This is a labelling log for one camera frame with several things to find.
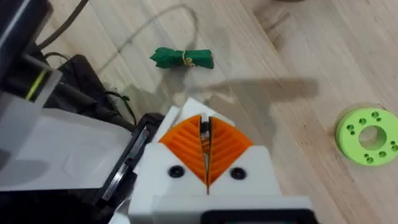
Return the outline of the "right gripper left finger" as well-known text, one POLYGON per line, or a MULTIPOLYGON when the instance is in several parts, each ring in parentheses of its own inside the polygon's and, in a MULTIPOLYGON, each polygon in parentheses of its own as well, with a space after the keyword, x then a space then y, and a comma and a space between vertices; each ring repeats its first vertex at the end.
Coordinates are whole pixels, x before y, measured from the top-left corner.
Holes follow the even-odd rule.
POLYGON ((200 123, 195 115, 146 146, 128 208, 132 223, 160 223, 206 196, 200 123))

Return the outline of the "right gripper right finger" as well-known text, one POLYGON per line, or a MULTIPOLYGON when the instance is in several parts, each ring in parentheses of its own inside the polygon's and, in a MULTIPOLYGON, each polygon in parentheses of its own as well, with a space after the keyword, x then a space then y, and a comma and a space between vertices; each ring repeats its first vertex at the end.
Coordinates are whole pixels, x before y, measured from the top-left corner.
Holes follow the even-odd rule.
POLYGON ((211 118, 208 195, 280 195, 269 150, 240 130, 211 118))

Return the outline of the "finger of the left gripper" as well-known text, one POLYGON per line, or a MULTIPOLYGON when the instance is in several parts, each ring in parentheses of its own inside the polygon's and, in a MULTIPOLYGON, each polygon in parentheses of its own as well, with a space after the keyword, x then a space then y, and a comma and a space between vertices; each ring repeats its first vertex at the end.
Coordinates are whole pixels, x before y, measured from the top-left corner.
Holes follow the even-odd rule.
POLYGON ((233 120, 228 117, 218 113, 217 111, 211 109, 210 107, 200 103, 199 101, 189 98, 185 104, 181 107, 171 106, 167 114, 165 115, 163 121, 161 122, 152 142, 159 142, 161 137, 163 137, 168 130, 172 127, 181 123, 183 120, 188 119, 194 115, 207 115, 216 117, 228 124, 235 126, 233 120))

